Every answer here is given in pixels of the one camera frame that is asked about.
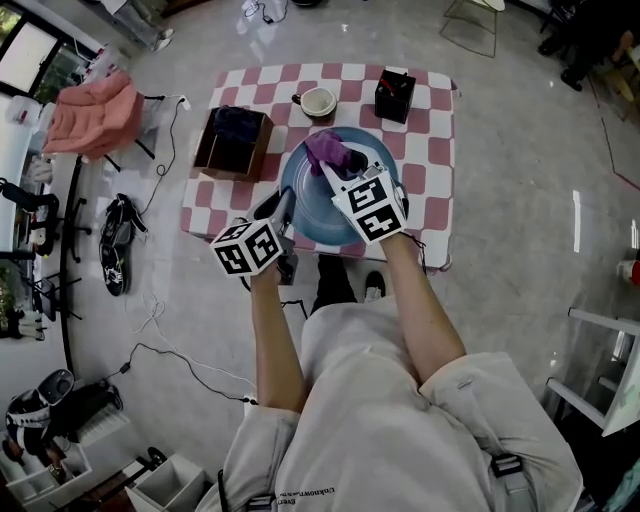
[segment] black shoe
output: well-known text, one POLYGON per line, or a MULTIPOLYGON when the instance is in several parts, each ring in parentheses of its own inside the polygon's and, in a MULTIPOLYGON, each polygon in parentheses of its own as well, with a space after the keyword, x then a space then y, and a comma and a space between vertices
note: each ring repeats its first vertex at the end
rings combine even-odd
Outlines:
POLYGON ((118 391, 118 388, 115 386, 111 386, 109 388, 109 393, 111 393, 112 395, 113 405, 116 406, 116 409, 118 409, 119 411, 124 409, 124 404, 122 403, 122 398, 120 398, 120 391, 118 391))
POLYGON ((107 290, 114 297, 127 293, 129 290, 129 268, 124 254, 126 249, 116 249, 103 245, 100 248, 100 263, 102 263, 102 275, 107 285, 107 290))
POLYGON ((384 284, 384 277, 377 270, 369 272, 365 281, 364 301, 373 302, 381 299, 387 294, 387 287, 384 284))
POLYGON ((560 48, 562 48, 562 44, 562 41, 557 37, 547 37, 544 41, 542 41, 542 44, 538 46, 538 53, 540 55, 548 57, 549 55, 553 55, 560 48))
POLYGON ((562 72, 562 74, 560 75, 560 80, 571 87, 574 91, 582 91, 582 84, 575 79, 573 74, 568 69, 562 72))

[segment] coffee cup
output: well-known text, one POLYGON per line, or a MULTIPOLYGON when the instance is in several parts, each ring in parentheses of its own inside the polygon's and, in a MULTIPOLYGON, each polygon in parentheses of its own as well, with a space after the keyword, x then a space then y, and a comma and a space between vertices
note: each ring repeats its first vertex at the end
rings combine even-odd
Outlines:
POLYGON ((312 119, 330 117, 338 105, 335 94, 324 87, 309 89, 304 94, 294 94, 291 101, 300 105, 302 111, 312 119))

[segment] gray tile floor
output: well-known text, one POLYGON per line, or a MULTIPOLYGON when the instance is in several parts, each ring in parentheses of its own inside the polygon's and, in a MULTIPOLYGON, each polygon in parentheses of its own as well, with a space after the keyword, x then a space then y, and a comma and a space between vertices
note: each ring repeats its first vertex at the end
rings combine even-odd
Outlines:
MULTIPOLYGON (((283 4, 267 2, 269 9, 277 6, 272 17, 283 4)), ((447 7, 442 0, 330 0, 312 10, 291 5, 286 20, 271 26, 258 17, 245 19, 248 6, 215 0, 185 11, 170 19, 176 30, 171 45, 133 63, 140 90, 186 94, 193 108, 176 122, 176 162, 145 215, 151 234, 133 244, 134 279, 126 302, 112 298, 102 282, 97 236, 80 242, 84 259, 77 273, 84 281, 74 290, 74 309, 84 321, 72 322, 71 334, 82 376, 93 380, 116 371, 139 341, 168 348, 153 322, 132 333, 148 316, 141 303, 148 292, 164 301, 158 324, 175 346, 253 379, 249 296, 221 275, 207 244, 178 225, 190 155, 215 76, 276 63, 372 62, 445 73, 462 92, 455 105, 453 266, 432 282, 468 350, 507 351, 541 399, 554 374, 585 393, 608 339, 569 321, 568 308, 638 316, 638 293, 617 281, 615 267, 629 252, 640 192, 612 173, 601 113, 606 111, 616 160, 628 176, 640 175, 633 166, 638 160, 632 143, 622 141, 637 137, 638 121, 619 122, 616 98, 601 84, 600 109, 588 84, 581 94, 562 84, 562 64, 536 53, 540 20, 513 5, 499 17, 493 60, 438 35, 447 7)), ((171 158, 173 105, 157 115, 157 162, 171 158)), ((144 205, 155 185, 156 164, 138 148, 119 158, 121 174, 100 163, 81 180, 89 199, 85 220, 91 217, 96 228, 116 192, 144 205)), ((371 266, 351 265, 354 285, 361 286, 371 266)), ((303 255, 297 284, 284 297, 310 305, 316 279, 313 257, 303 255)), ((286 314, 299 338, 299 310, 286 314)), ((251 390, 219 372, 197 371, 231 394, 251 390)), ((142 350, 131 371, 114 382, 149 444, 180 452, 211 472, 219 468, 242 419, 239 404, 204 389, 183 362, 142 350)))

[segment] wooden box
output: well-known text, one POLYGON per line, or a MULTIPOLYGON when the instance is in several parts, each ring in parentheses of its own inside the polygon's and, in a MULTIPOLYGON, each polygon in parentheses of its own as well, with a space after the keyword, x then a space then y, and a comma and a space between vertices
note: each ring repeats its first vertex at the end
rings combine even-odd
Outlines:
POLYGON ((250 110, 260 127, 257 140, 254 143, 228 141, 218 137, 215 132, 214 119, 217 110, 209 111, 193 167, 219 180, 257 182, 269 146, 273 122, 263 112, 250 110))

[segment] pink and white checkered tablecloth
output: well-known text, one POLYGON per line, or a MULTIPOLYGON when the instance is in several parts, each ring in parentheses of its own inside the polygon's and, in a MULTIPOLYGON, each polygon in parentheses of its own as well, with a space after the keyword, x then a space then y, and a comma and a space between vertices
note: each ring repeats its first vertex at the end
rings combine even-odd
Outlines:
MULTIPOLYGON (((264 112, 274 123, 258 183, 215 180, 193 171, 187 181, 181 228, 214 238, 234 217, 262 201, 279 184, 295 147, 327 126, 357 126, 382 140, 396 160, 409 193, 409 231, 426 244, 427 266, 447 263, 453 213, 454 131, 451 79, 439 73, 387 66, 417 80, 406 124, 374 115, 374 92, 383 66, 365 64, 287 64, 222 73, 210 108, 237 105, 264 112), (316 123, 292 104, 293 94, 325 87, 338 98, 335 119, 316 123)), ((325 246, 289 227, 296 247, 346 256, 384 259, 380 244, 325 246)))

